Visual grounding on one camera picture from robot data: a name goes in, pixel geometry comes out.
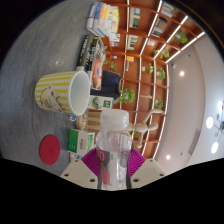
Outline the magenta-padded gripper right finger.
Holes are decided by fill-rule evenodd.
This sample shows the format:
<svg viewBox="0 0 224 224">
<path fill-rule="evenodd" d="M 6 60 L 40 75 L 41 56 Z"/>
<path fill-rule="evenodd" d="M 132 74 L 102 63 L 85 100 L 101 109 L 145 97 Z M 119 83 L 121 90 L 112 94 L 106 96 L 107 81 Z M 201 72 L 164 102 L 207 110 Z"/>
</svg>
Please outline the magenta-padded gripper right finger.
<svg viewBox="0 0 224 224">
<path fill-rule="evenodd" d="M 155 159 L 146 159 L 135 149 L 131 150 L 128 161 L 128 188 L 140 188 L 157 181 L 166 174 Z"/>
</svg>

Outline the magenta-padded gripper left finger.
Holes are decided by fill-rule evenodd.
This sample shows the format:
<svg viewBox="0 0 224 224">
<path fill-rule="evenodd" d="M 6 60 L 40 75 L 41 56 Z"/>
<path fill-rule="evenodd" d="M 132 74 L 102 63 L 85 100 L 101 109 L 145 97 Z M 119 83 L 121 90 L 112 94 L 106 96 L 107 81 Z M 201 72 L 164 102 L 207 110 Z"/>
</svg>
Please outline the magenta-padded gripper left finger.
<svg viewBox="0 0 224 224">
<path fill-rule="evenodd" d="M 97 150 L 92 149 L 83 158 L 74 159 L 61 174 L 61 178 L 84 188 L 96 189 L 98 175 Z"/>
</svg>

